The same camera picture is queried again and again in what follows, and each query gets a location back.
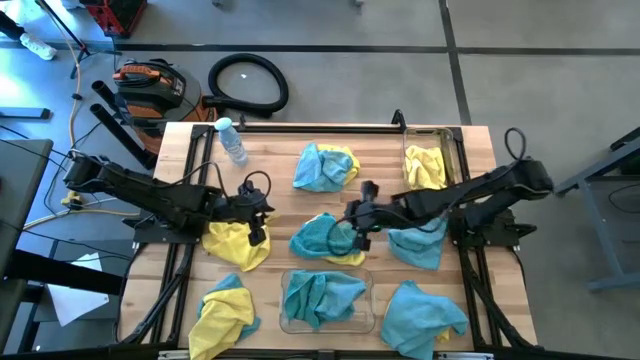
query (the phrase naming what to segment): transparent container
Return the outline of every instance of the transparent container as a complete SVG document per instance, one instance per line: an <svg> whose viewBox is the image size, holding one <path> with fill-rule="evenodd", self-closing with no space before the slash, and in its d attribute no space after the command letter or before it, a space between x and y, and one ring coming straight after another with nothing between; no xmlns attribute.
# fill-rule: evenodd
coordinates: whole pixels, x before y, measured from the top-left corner
<svg viewBox="0 0 640 360"><path fill-rule="evenodd" d="M462 181L460 172L460 164L458 161L458 150L453 132L448 128L412 128L409 127L402 135L402 174L404 181L409 189L408 173L406 169L405 157L407 149L412 146L418 146L423 149L440 148L445 167L445 176L447 186Z"/></svg>
<svg viewBox="0 0 640 360"><path fill-rule="evenodd" d="M284 312L284 299L287 296L287 288L289 280L294 271L305 270L311 273L320 273L327 271L340 271L346 275L362 279L366 285L366 290L354 302L355 311L348 321L343 322L326 322L319 329L312 328L306 321L287 318ZM307 334L307 333L343 333L343 334L366 334L373 330L376 324L376 318L373 313L373 277L366 269L356 268L349 270L307 270L307 269L291 269L282 274L282 293L280 294L280 328L287 334Z"/></svg>

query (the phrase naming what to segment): blue microfiber towel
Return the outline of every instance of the blue microfiber towel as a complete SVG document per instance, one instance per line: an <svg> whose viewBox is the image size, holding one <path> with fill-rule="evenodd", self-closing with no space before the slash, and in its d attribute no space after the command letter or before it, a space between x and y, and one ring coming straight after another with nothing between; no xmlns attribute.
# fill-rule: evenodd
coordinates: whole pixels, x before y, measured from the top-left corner
<svg viewBox="0 0 640 360"><path fill-rule="evenodd" d="M221 290L230 290L230 289L238 289L238 288L243 288L244 285L242 285L242 281L240 281L240 278L238 277L238 275L236 274L229 274L227 275L226 278L224 278L222 281L220 281L213 289L211 289L209 292L207 292L207 294L211 294L214 291L221 291ZM200 300L200 303L198 304L198 319L200 319L200 317L202 316L202 309L204 308L204 301ZM240 332L240 337L238 338L238 341L246 338L247 336L253 334L254 332L256 332L256 330L258 330L258 328L260 327L260 323L262 322L262 320L259 317L255 317L253 320L253 324L252 325L248 325L248 326L244 326L242 328L242 331Z"/></svg>
<svg viewBox="0 0 640 360"><path fill-rule="evenodd" d="M293 187L314 192L338 192L342 190L347 173L353 167L351 157L342 151L318 151L315 143L302 151Z"/></svg>
<svg viewBox="0 0 640 360"><path fill-rule="evenodd" d="M305 259L315 259L326 256L334 256L327 245L329 229L336 223L333 215L324 213L311 219L291 237L289 249ZM356 231L351 224L343 222L333 227L329 241L331 249L338 254L343 254L351 249ZM360 250L352 249L347 254L358 254Z"/></svg>
<svg viewBox="0 0 640 360"><path fill-rule="evenodd" d="M347 321L353 302L366 290L363 280L339 271L291 273L284 310L289 319L304 320L318 329L327 321Z"/></svg>
<svg viewBox="0 0 640 360"><path fill-rule="evenodd" d="M404 281L391 298L380 337L400 354L431 360L436 336L453 327L463 335L469 320L449 298L428 295L413 281Z"/></svg>
<svg viewBox="0 0 640 360"><path fill-rule="evenodd" d="M447 233L447 220L439 217L420 227L432 233L418 229L391 229L389 247L398 260L427 270L438 270L442 256L442 244Z"/></svg>

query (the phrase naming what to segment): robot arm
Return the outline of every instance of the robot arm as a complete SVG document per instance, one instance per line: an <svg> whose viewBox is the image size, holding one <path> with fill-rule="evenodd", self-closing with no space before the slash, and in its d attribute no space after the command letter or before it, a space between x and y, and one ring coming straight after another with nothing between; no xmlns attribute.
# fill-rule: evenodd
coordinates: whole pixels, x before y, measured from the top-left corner
<svg viewBox="0 0 640 360"><path fill-rule="evenodd" d="M174 232L200 237L207 222L234 221L249 223L251 245L265 239L265 214L274 209L250 180L240 185L238 195L227 196L224 189L212 186L166 183L103 156L73 154L73 165L64 178L70 190L107 193L152 213L155 221Z"/></svg>
<svg viewBox="0 0 640 360"><path fill-rule="evenodd" d="M553 182L542 163L527 157L446 189L414 190L393 195L389 204L375 203L378 186L365 181L361 200L347 204L344 219L357 231L354 247L368 251L371 241L367 239L367 233L380 228L419 227L436 217L444 219L456 205L490 196L459 212L458 220L466 229L473 230L492 222L516 202L542 199L552 190Z"/></svg>

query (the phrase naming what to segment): concrete floor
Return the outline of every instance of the concrete floor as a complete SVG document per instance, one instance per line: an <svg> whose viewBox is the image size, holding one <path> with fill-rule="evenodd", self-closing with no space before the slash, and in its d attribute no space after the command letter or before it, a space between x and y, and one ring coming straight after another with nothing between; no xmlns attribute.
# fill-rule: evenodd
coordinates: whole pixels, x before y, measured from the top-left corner
<svg viewBox="0 0 640 360"><path fill-rule="evenodd" d="M57 30L30 2L9 2L8 13L29 31L60 43ZM450 0L458 46L638 48L640 5L633 0ZM109 44L84 10L61 17L79 36ZM347 0L227 0L224 10L207 0L189 7L170 0L151 1L132 44L279 44L444 46L437 0L365 0L362 12ZM124 57L163 57L189 69L206 87L206 76L221 52L126 52ZM291 89L278 121L386 123L396 108L414 124L460 124L446 54L263 53L285 74ZM100 102L90 91L107 79L113 59L98 54L82 63L85 97L76 120L80 136L93 126L88 112ZM462 78L474 125L490 127L498 163L510 161L504 131L520 127L528 153L543 161L560 182L596 161L607 146L638 126L640 57L638 56L460 56ZM46 106L50 121L4 121L30 137L47 137L54 147L69 147L67 120L75 81L73 61L60 51L43 62L26 50L0 49L0 106ZM231 95L269 100L275 84L261 71L237 66L221 77ZM3 138L10 134L0 130ZM81 149L103 153L128 167L140 166L99 128ZM49 167L30 219L47 215L42 197L55 169ZM53 203L65 194L60 179ZM112 202L108 208L131 210ZM581 196L520 203L521 222L538 225L523 241L521 257L527 292L541 345L559 351L638 358L638 290L590 293L586 282L609 274ZM73 232L67 225L73 226ZM131 231L108 215L69 217L37 231L76 239L131 238ZM23 236L20 246L46 253L48 242ZM43 329L43 349L100 345L109 339L108 321L78 322L62 330ZM80 337L87 329L96 336ZM76 340L56 344L47 334L64 331Z"/></svg>

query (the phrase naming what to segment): wooden table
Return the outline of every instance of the wooden table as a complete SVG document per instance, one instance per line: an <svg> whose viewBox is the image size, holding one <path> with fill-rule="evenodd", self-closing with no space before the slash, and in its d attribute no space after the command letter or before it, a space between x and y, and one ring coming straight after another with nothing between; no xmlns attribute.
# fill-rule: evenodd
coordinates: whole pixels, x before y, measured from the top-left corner
<svg viewBox="0 0 640 360"><path fill-rule="evenodd" d="M496 166L489 130L484 126L462 127L465 150L471 176L475 177ZM189 144L191 124L170 123L164 136L155 176L171 182L183 176ZM427 271L398 261L390 252L386 234L373 237L371 251L363 267L374 279L375 329L369 334L286 334L280 329L279 312L282 273L287 269L350 269L330 264L324 260L303 260L289 252L288 241L300 226L322 212L341 217L348 201L360 197L360 184L373 180L380 185L380 202L388 196L406 191L403 180L402 136L371 134L260 134L242 135L249 153L249 164L237 168L230 163L220 143L213 147L211 159L220 165L227 191L234 191L244 176L254 170L265 170L273 181L268 198L271 206L280 215L270 223L271 254L258 268L242 273L238 267L214 256L208 256L201 246L196 249L189 280L189 291L184 310L180 347L188 347L189 331L196 322L196 309L202 296L229 273L240 275L244 285L251 291L256 314L262 318L258 332L238 343L235 348L244 349L337 349L337 350L389 350L380 340L380 327L387 304L398 284L403 280L414 280L425 292L445 295L467 311L462 286L460 262L456 249L445 241L440 269ZM356 179L340 193L310 193L292 187L292 179L300 152L309 142L349 146L360 160L362 169ZM433 146L425 143L424 147ZM198 166L202 149L196 155ZM266 190L266 181L258 176L257 187ZM213 168L209 171L209 185L219 186ZM150 245L140 254L131 268L120 319L120 334L126 336L143 319L158 296L167 246ZM535 332L529 312L527 294L516 258L504 248L487 248L487 262L491 285L496 302L522 336L536 343ZM174 299L167 306L163 338L169 332ZM483 335L489 341L486 312L479 305ZM472 350L470 331L464 336L452 335L448 343L438 344L436 350Z"/></svg>

